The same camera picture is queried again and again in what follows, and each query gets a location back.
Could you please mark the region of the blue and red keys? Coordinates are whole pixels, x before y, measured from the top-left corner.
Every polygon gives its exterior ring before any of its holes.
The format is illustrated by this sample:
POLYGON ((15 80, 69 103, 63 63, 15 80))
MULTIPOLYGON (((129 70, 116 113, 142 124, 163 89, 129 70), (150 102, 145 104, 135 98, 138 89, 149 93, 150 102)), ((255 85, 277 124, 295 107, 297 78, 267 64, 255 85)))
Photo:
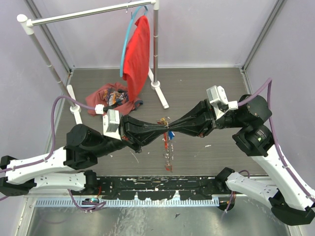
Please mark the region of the blue and red keys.
POLYGON ((168 132, 168 137, 170 140, 172 140, 175 137, 175 134, 172 131, 168 132))

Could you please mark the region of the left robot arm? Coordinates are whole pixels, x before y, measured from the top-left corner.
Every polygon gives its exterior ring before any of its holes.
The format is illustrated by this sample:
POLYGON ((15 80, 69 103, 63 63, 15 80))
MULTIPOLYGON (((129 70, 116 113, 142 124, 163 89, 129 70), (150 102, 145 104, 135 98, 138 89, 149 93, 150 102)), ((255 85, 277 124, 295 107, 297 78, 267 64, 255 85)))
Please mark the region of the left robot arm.
POLYGON ((98 158, 125 147, 139 153, 168 131, 165 124, 154 124, 130 116, 103 116, 103 132, 100 133, 84 124, 75 125, 66 135, 66 145, 40 156, 16 159, 9 155, 0 160, 0 192, 7 197, 26 195, 39 187, 36 178, 49 186, 46 174, 77 171, 98 163, 98 158))

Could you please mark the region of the red handled keyring with keys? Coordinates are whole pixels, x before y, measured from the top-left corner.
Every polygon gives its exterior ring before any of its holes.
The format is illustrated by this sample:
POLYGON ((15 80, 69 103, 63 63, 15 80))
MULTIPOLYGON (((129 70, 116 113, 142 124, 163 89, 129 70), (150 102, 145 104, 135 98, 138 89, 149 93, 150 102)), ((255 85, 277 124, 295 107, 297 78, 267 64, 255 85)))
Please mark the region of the red handled keyring with keys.
POLYGON ((163 134, 163 138, 162 138, 162 141, 164 142, 164 153, 163 153, 163 156, 165 158, 164 167, 166 171, 172 173, 173 172, 172 162, 174 160, 174 146, 173 146, 172 140, 170 140, 168 137, 168 132, 169 130, 167 130, 163 134))

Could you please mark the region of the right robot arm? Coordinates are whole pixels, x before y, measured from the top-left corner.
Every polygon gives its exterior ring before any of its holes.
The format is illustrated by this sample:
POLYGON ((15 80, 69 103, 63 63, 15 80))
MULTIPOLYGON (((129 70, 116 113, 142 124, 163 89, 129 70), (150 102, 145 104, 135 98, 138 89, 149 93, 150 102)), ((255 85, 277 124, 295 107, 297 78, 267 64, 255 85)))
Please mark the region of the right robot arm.
POLYGON ((232 136, 237 147, 258 163, 275 183, 264 185, 225 167, 216 175, 220 193, 229 191, 245 194, 271 209, 276 218, 290 226, 307 225, 315 218, 313 190, 293 177, 288 161, 277 153, 272 131, 265 126, 272 112, 260 95, 245 105, 229 102, 225 96, 199 102, 191 111, 172 122, 168 129, 193 137, 205 137, 214 129, 239 128, 232 136))

